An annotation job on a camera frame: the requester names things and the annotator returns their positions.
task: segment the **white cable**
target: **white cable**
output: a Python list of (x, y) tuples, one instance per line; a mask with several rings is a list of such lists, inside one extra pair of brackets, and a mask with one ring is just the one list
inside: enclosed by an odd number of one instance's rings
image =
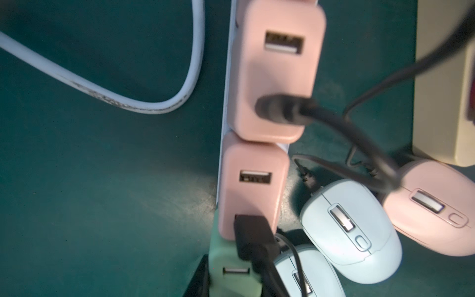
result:
[(191, 6), (193, 9), (193, 43), (190, 68), (178, 93), (163, 102), (138, 101), (104, 89), (51, 62), (2, 32), (0, 32), (0, 48), (49, 76), (106, 103), (141, 114), (165, 114), (185, 103), (193, 92), (200, 74), (205, 39), (204, 0), (191, 0)]

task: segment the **beige box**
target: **beige box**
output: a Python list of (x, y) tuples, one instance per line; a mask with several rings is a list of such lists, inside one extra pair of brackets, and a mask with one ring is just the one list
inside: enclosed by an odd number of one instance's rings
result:
[[(459, 24), (474, 0), (419, 0), (416, 60), (437, 47)], [(475, 124), (469, 107), (475, 42), (432, 70), (414, 86), (413, 152), (458, 166), (475, 164)]]

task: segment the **usb charger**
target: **usb charger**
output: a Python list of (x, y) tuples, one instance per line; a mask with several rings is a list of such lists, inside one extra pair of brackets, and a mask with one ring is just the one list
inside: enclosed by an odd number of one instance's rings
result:
[(293, 143), (303, 126), (259, 118), (258, 98), (271, 94), (310, 97), (314, 87), (325, 14), (305, 1), (244, 1), (232, 46), (228, 125), (248, 141)]
[(289, 163), (276, 144), (246, 142), (232, 131), (224, 136), (218, 203), (223, 238), (235, 240), (237, 214), (264, 216), (276, 232)]

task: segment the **mouse scroll wheel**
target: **mouse scroll wheel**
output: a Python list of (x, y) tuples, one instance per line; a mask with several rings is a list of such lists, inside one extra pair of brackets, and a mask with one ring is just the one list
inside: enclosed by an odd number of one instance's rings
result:
[(355, 228), (355, 225), (351, 221), (350, 217), (345, 213), (345, 211), (339, 206), (335, 206), (330, 209), (330, 214), (336, 219), (337, 222), (345, 229), (346, 232), (349, 232)]
[(412, 196), (412, 200), (435, 213), (440, 213), (445, 208), (445, 205), (440, 203), (437, 199), (421, 191), (417, 191), (414, 196)]
[[(297, 282), (298, 288), (300, 290), (300, 279), (298, 278), (298, 273), (294, 272), (292, 275), (294, 276), (294, 279)], [(304, 283), (305, 283), (305, 288), (307, 289), (307, 295), (311, 294), (313, 291), (310, 285), (308, 284), (308, 280), (305, 277), (305, 275), (304, 275)]]

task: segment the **pink mouse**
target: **pink mouse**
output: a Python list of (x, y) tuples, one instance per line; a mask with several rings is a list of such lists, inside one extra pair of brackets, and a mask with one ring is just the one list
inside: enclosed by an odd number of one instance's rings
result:
[(475, 183), (445, 164), (401, 168), (402, 186), (382, 198), (397, 231), (437, 253), (475, 254)]

